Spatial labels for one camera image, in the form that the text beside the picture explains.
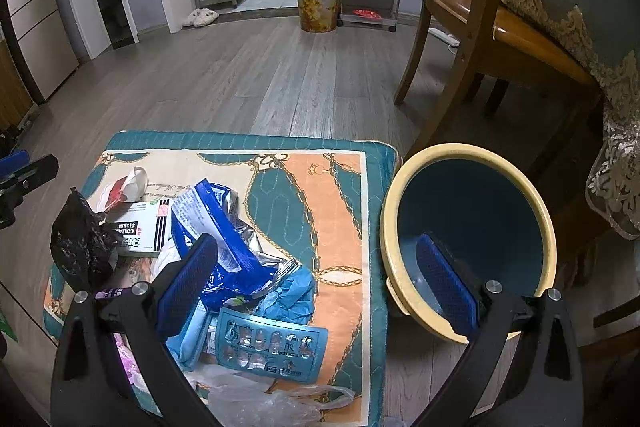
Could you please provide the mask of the wooden chair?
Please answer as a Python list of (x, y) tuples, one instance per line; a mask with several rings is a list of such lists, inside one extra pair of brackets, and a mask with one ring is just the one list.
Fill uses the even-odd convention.
[(411, 87), (431, 22), (437, 20), (459, 41), (449, 80), (410, 147), (416, 154), (437, 143), (473, 84), (490, 76), (498, 82), (486, 112), (494, 113), (512, 83), (547, 90), (567, 98), (570, 110), (544, 149), (554, 157), (570, 141), (573, 129), (600, 98), (597, 81), (559, 43), (504, 8), (500, 0), (422, 0), (416, 38), (405, 74), (395, 94), (401, 104)]

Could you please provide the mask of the blue glove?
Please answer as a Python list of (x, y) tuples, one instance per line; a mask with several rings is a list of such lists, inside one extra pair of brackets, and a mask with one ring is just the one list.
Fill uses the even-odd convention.
[(315, 291), (314, 276), (301, 265), (259, 301), (254, 314), (268, 320), (307, 325), (314, 315)]

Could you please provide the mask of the teal orange patterned mat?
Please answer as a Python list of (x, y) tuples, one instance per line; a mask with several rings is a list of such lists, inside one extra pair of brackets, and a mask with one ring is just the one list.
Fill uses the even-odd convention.
[[(96, 200), (129, 168), (148, 170), (156, 195), (200, 180), (231, 187), (240, 215), (270, 254), (306, 265), (317, 283), (312, 324), (329, 332), (322, 384), (355, 392), (328, 426), (381, 422), (387, 338), (386, 274), (380, 247), (385, 195), (397, 150), (375, 141), (207, 132), (115, 134), (82, 194)], [(134, 345), (156, 411), (126, 380), (116, 345), (92, 300), (71, 303), (51, 384), (55, 426), (211, 426), (215, 418), (151, 333)]]

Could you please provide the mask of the teal lace tablecloth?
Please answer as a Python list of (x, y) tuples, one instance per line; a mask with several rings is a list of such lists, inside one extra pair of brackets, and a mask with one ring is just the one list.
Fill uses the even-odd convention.
[(639, 0), (501, 0), (597, 81), (603, 145), (586, 182), (589, 207), (625, 239), (639, 236)]

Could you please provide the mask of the black plastic bag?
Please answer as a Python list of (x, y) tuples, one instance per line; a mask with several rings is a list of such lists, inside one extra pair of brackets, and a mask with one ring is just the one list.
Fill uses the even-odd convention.
[(112, 276), (124, 236), (75, 187), (51, 229), (53, 261), (73, 291), (97, 291)]

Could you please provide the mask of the floral patterned waste bin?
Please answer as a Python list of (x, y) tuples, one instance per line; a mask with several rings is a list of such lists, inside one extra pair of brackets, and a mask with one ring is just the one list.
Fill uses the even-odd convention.
[(300, 28), (321, 34), (337, 28), (341, 0), (297, 0)]

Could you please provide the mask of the white red wrapper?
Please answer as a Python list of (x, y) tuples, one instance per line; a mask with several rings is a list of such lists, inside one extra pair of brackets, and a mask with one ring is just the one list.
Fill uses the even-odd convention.
[(110, 212), (120, 204), (140, 202), (149, 177), (142, 167), (132, 168), (127, 176), (108, 184), (96, 203), (96, 212)]

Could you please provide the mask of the clear plastic bag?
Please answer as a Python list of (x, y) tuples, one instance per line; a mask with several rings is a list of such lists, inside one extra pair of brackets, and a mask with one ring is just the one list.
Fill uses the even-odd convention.
[(200, 364), (183, 376), (204, 393), (209, 412), (223, 426), (318, 426), (324, 413), (355, 401), (355, 392), (338, 386), (269, 391), (271, 379), (217, 364)]

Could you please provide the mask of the purple tube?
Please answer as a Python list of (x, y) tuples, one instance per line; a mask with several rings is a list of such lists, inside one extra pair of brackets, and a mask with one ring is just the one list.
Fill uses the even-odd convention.
[(130, 287), (104, 288), (94, 294), (94, 299), (111, 301), (117, 297), (128, 295), (130, 293)]

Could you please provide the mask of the white medicine box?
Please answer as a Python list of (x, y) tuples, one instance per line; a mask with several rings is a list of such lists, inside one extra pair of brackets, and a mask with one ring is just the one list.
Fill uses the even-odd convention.
[(171, 198), (122, 204), (107, 213), (107, 222), (122, 236), (118, 253), (157, 257), (171, 238)]

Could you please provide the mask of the yellow rimmed teal trash bin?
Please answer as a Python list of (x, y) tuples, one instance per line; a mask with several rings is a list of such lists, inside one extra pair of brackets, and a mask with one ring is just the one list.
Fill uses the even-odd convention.
[(427, 332), (463, 345), (419, 270), (422, 234), (477, 277), (518, 295), (539, 297), (554, 284), (558, 248), (549, 211), (525, 174), (490, 150), (445, 143), (411, 156), (390, 184), (380, 220), (396, 305)]

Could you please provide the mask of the blue foil snack bag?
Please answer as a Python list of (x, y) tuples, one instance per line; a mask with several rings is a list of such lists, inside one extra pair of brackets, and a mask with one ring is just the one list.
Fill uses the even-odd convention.
[(217, 263), (200, 295), (210, 312), (262, 299), (300, 268), (295, 259), (267, 253), (253, 225), (240, 218), (238, 194), (207, 180), (171, 204), (171, 237), (180, 254), (203, 234), (217, 244)]

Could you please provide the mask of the white refrigerator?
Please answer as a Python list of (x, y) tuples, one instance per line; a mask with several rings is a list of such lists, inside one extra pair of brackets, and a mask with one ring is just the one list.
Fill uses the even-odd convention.
[(56, 0), (6, 0), (14, 34), (41, 98), (78, 69)]

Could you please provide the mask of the purple plastic wrapper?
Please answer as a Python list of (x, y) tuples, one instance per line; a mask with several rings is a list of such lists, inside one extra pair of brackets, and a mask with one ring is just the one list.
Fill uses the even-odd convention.
[(142, 392), (149, 392), (126, 338), (122, 334), (115, 333), (114, 340), (129, 384)]

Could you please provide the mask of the blue pill blister tray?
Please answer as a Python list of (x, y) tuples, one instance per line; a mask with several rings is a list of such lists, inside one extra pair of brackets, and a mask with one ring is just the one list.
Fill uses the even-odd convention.
[(216, 324), (215, 355), (227, 369), (314, 384), (329, 332), (322, 327), (256, 317), (224, 308)]

